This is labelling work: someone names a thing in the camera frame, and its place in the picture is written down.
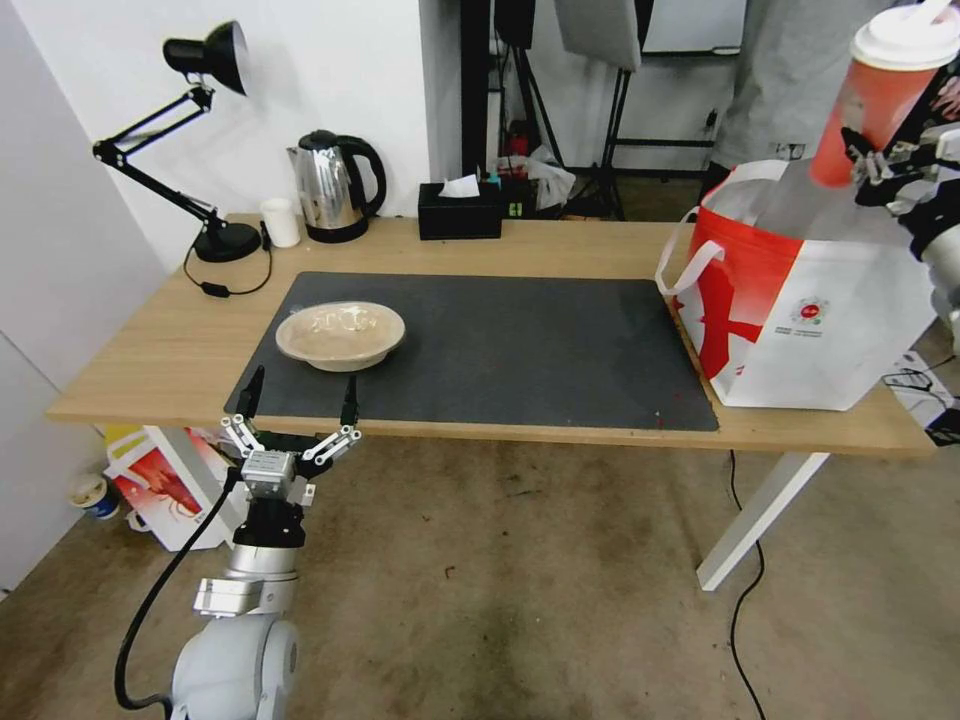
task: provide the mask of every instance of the kettle handle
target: kettle handle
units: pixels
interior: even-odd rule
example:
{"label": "kettle handle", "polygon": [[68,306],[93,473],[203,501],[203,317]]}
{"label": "kettle handle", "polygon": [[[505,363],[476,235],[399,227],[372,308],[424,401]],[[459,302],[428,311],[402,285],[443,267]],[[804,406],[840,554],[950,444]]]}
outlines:
{"label": "kettle handle", "polygon": [[387,175],[380,156],[370,143],[353,135],[338,135],[337,143],[350,155],[360,155],[370,161],[370,169],[377,178],[377,194],[373,196],[373,200],[364,204],[363,214],[366,217],[375,215],[387,197]]}

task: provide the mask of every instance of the beige bowl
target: beige bowl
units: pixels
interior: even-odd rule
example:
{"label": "beige bowl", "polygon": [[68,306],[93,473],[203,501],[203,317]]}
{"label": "beige bowl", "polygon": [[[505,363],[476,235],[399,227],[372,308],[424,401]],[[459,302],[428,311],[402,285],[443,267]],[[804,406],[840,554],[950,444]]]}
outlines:
{"label": "beige bowl", "polygon": [[288,357],[327,372],[353,372],[376,365],[403,340],[403,318],[368,302],[314,305],[277,328],[277,347]]}

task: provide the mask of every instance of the light stand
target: light stand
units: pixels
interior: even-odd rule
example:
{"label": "light stand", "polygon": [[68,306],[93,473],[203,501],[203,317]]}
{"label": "light stand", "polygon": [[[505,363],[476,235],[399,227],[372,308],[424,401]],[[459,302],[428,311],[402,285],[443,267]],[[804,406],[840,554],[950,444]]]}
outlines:
{"label": "light stand", "polygon": [[[183,127],[191,120],[210,111],[213,88],[203,82],[203,74],[210,73],[221,83],[245,95],[242,66],[246,57],[243,32],[236,22],[220,25],[204,41],[167,40],[163,46],[164,58],[174,70],[185,77],[193,73],[198,81],[188,92],[172,103],[121,130],[116,135],[94,144],[93,155],[100,162],[120,171],[144,187],[157,193],[181,210],[190,213],[203,223],[193,242],[197,257],[206,262],[222,263],[239,260],[255,252],[260,246],[260,233],[249,225],[228,223],[217,214],[217,208],[174,190],[143,170],[132,166],[130,156],[143,150],[157,140]],[[184,103],[192,102],[196,110],[167,127],[154,132],[138,132],[141,128],[166,115]]]}

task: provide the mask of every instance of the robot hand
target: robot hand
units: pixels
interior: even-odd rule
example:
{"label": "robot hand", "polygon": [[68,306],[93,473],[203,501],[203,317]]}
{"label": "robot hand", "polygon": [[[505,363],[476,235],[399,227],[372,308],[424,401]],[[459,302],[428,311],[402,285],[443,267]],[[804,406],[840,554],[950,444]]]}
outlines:
{"label": "robot hand", "polygon": [[282,620],[297,585],[309,482],[362,437],[357,381],[347,383],[341,427],[303,451],[268,450],[251,419],[263,386],[259,367],[240,394],[237,413],[221,420],[243,458],[250,492],[247,518],[234,534],[225,576],[204,578],[194,610],[214,619],[183,648],[173,675],[173,717],[181,720],[280,720],[293,689],[297,631]]}
{"label": "robot hand", "polygon": [[883,205],[913,236],[910,251],[930,269],[931,304],[960,354],[960,123],[925,130],[919,144],[884,155],[844,128],[858,205]]}

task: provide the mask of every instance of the lamp shade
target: lamp shade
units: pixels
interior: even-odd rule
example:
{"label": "lamp shade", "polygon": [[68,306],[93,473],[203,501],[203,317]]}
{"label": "lamp shade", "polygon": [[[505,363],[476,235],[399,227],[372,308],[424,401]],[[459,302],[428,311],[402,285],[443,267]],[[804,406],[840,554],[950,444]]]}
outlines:
{"label": "lamp shade", "polygon": [[247,94],[247,43],[235,20],[215,27],[206,40],[167,40],[163,59],[177,72],[213,75],[234,92]]}

